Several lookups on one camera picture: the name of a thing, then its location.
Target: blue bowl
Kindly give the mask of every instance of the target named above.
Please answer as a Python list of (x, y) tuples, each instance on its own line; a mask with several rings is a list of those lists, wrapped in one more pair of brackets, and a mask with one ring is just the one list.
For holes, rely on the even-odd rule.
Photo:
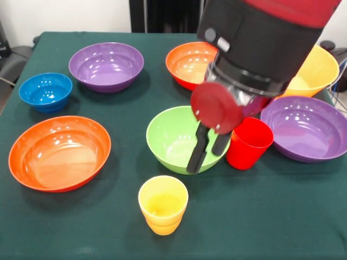
[(20, 98), (37, 111), (53, 114), (61, 111), (69, 100), (72, 81), (60, 73), (43, 73), (26, 80), (20, 87)]

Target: cup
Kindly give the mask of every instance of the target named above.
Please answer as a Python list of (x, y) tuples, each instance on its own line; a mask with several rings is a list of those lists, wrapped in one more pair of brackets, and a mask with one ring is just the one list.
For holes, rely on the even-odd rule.
[(180, 180), (161, 175), (142, 185), (138, 200), (151, 230), (166, 236), (173, 233), (181, 223), (188, 203), (188, 190)]
[(238, 170), (250, 169), (273, 143), (272, 130), (261, 120), (247, 117), (232, 133), (227, 161)]

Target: dark green felt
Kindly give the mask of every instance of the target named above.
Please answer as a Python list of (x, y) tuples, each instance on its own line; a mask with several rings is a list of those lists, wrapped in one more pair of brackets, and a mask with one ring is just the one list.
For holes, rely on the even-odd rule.
[[(0, 118), (0, 259), (346, 259), (347, 157), (302, 164), (270, 148), (249, 171), (222, 159), (195, 176), (169, 172), (151, 154), (147, 124), (164, 109), (188, 105), (190, 92), (173, 82), (165, 56), (195, 35), (53, 33), (42, 35)], [(137, 81), (116, 95), (78, 85), (59, 115), (82, 115), (106, 127), (112, 152), (86, 186), (68, 193), (23, 187), (8, 170), (11, 145), (49, 116), (29, 108), (18, 86), (42, 72), (69, 75), (82, 47), (103, 41), (131, 44), (144, 55)], [(155, 235), (137, 194), (147, 179), (168, 174), (189, 191), (174, 234)]]

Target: purple bowl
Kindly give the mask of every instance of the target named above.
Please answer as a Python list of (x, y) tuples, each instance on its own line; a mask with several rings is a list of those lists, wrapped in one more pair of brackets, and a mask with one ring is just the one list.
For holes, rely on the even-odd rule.
[(291, 159), (316, 163), (347, 151), (347, 119), (323, 101), (282, 97), (268, 105), (260, 119), (272, 129), (274, 146)]
[(78, 81), (101, 93), (116, 93), (127, 88), (143, 66), (143, 56), (137, 49), (117, 42), (87, 46), (69, 62), (70, 73)]

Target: red gripper cap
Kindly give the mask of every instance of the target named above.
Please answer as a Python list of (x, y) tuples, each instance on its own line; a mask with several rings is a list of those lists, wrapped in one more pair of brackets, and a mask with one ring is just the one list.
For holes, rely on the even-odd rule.
[(190, 99), (197, 120), (217, 134), (230, 133), (243, 119), (241, 107), (227, 89), (216, 82), (197, 86)]

